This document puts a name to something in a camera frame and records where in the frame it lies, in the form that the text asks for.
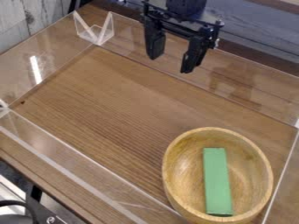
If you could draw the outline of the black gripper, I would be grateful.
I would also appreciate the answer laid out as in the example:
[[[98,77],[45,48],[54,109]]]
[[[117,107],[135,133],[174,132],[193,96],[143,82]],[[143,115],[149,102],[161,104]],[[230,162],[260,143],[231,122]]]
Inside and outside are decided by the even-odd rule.
[[[219,42],[225,22],[209,13],[207,2],[209,0],[143,0],[145,43],[150,59],[155,60],[165,54],[163,30],[182,38],[191,38],[182,58],[183,74],[191,73],[202,64],[209,48],[215,48]]]

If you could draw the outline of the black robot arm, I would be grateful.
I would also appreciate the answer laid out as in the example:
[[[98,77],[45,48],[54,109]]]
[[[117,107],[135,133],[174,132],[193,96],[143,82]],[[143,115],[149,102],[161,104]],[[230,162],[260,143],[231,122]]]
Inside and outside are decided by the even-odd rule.
[[[181,73],[202,64],[206,53],[218,47],[225,22],[206,11],[207,0],[145,0],[142,23],[146,53],[151,60],[165,54],[166,33],[189,40]]]

